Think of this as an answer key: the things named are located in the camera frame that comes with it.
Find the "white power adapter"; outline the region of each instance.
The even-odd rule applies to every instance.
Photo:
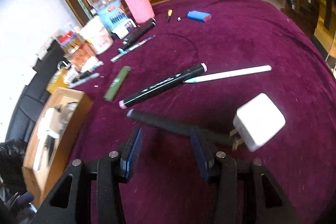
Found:
[[[233,125],[248,150],[262,147],[286,124],[276,105],[264,93],[237,109]]]

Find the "pink bottle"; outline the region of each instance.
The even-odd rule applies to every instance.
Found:
[[[125,0],[125,2],[137,23],[144,23],[155,17],[149,0]]]

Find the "gray pen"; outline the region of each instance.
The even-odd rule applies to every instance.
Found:
[[[90,80],[92,80],[92,79],[98,78],[99,76],[100,76],[100,73],[98,73],[98,72],[93,73],[93,74],[91,74],[90,76],[88,76],[88,77],[86,77],[86,78],[84,78],[84,79],[82,79],[82,80],[79,80],[79,81],[77,81],[77,82],[75,82],[75,83],[73,83],[73,84],[70,84],[70,85],[68,86],[68,88],[69,88],[69,89],[72,89],[72,88],[74,88],[74,87],[76,87],[76,86],[78,86],[78,85],[84,84],[84,83],[86,83],[86,82],[88,82],[88,81],[90,81]]]
[[[136,49],[137,47],[140,47],[141,45],[145,44],[148,40],[152,40],[154,37],[156,37],[156,35],[154,34],[152,37],[149,37],[149,38],[146,38],[145,40],[133,45],[132,47],[122,51],[121,53],[119,53],[117,56],[113,57],[111,59],[111,62],[116,62],[120,57],[122,57],[123,55],[129,53],[130,51]]]

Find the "red lid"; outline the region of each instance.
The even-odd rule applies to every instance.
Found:
[[[73,35],[74,35],[74,32],[73,32],[73,31],[67,32],[65,35],[63,35],[63,36],[59,39],[58,43],[59,43],[59,44],[63,44],[63,43],[65,42],[65,40],[67,40],[69,37],[71,37],[71,36],[73,36]]]

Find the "black leather chair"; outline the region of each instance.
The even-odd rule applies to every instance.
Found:
[[[29,142],[35,123],[50,96],[46,91],[47,84],[56,72],[59,61],[65,60],[63,55],[64,52],[57,41],[53,41],[44,58],[38,59],[33,68],[37,73],[30,84],[24,88],[16,104],[6,140],[21,139]]]

